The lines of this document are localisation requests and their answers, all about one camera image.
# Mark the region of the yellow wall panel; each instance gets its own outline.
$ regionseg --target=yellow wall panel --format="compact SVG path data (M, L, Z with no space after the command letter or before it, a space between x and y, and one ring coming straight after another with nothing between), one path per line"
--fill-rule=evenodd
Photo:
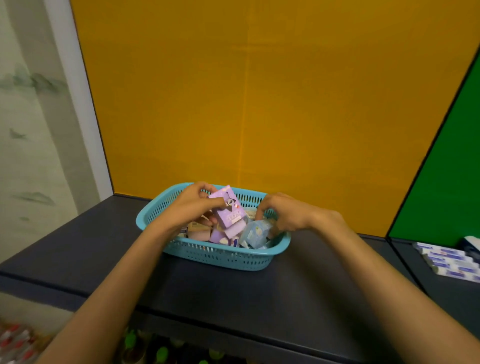
M283 191L372 235L480 41L475 0L72 6L115 192Z

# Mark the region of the person's left arm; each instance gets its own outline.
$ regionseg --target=person's left arm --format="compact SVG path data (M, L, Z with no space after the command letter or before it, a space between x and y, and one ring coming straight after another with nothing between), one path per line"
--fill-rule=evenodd
M208 214L212 208L225 206L222 197L206 198L202 189L216 191L205 182L188 186L147 226L47 347L37 364L91 364L111 360L165 245L190 221L201 219L202 223L211 225L211 221L200 216Z

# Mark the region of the basket rim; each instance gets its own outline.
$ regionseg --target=basket rim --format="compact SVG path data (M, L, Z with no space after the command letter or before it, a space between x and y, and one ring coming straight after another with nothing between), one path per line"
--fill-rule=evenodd
M179 187L186 187L193 184L193 182L184 182L184 183L177 183L174 184L173 186L170 186L166 190L164 190L162 193L160 193L157 197L155 197L153 200L151 200L147 205L145 205L142 210L138 213L135 223L138 226L140 230L145 230L147 227L147 223L145 222L146 216L150 213L151 209L156 207L158 205L158 202L164 198L165 195L170 194L172 190L176 190ZM222 187L225 187L223 185L219 184L214 184L216 188L220 189ZM241 192L256 192L260 194L266 195L264 192L259 192L259 191L253 191L253 190L247 190L244 188L237 188L237 187L232 187L236 192L235 193L241 193ZM178 241L182 243L190 243L190 244L195 244L199 246L204 246L204 247L209 247L213 249L220 249L220 250L225 250L229 251L232 253L242 253L242 254L251 254L251 255L265 255L265 256L271 256L271 255L277 255L282 253L285 249L290 244L291 240L291 233L286 231L282 233L282 239L278 242L277 245L267 248L267 249L246 249L246 248L239 248L239 247L233 247L233 246L228 246L228 245L221 245L221 244L215 244L215 243L210 243L210 242L201 242L199 240L193 240L189 238L175 238L172 240L172 242Z

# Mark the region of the hand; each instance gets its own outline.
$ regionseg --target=hand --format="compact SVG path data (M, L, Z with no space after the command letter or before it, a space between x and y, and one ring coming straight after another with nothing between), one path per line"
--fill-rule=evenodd
M281 231L301 229L321 231L328 223L345 223L342 216L336 211L309 205L281 192L265 196L257 207L255 220L261 220L264 212L269 208L272 208L278 215L276 226L270 230L269 238L275 237Z
M218 221L210 210L225 207L225 200L222 197L208 198L208 194L202 190L210 193L217 191L213 185L207 182L191 184L147 228L152 226L150 229L163 229L177 235L178 233L175 234L175 232L191 221L197 221L207 226L216 224Z

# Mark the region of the basket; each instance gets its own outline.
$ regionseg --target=basket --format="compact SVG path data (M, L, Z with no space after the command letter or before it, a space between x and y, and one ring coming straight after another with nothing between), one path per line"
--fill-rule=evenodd
M137 226L144 230L185 187L191 183L179 183L167 188L155 197L138 214ZM214 185L217 189L224 186ZM232 187L233 192L243 207L257 207L266 196L263 192L244 190ZM270 209L265 212L266 217L276 218L275 212ZM284 232L274 238L273 245L268 249L245 249L209 242L200 242L187 238L175 238L165 247L164 252L200 263L214 266L238 269L261 270L270 264L273 257L283 252L290 244L290 233Z

